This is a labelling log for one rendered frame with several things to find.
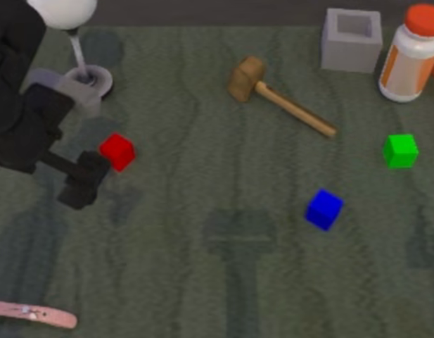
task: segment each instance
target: hammer handle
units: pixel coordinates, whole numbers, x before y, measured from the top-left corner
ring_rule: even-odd
[[[333,137],[336,134],[337,129],[332,124],[313,114],[313,112],[307,110],[299,104],[294,103],[290,99],[282,96],[265,84],[265,82],[257,82],[255,91],[327,137]]]

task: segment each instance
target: bottle cap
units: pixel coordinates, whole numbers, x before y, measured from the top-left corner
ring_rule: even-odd
[[[434,5],[417,4],[410,6],[404,24],[414,34],[422,37],[434,37]]]

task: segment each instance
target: red cube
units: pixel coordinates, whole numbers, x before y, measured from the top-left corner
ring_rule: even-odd
[[[100,154],[107,158],[112,167],[118,171],[123,171],[134,159],[134,145],[120,134],[114,133],[99,146]]]

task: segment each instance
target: pink marker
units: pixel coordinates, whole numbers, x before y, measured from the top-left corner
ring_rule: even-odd
[[[62,310],[45,306],[7,303],[5,301],[0,301],[0,316],[26,319],[65,329],[74,329],[77,324],[75,315]]]

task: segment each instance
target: white lamp shade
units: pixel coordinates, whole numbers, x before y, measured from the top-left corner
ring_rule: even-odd
[[[98,0],[27,0],[43,18],[46,26],[55,30],[72,30],[93,16]]]

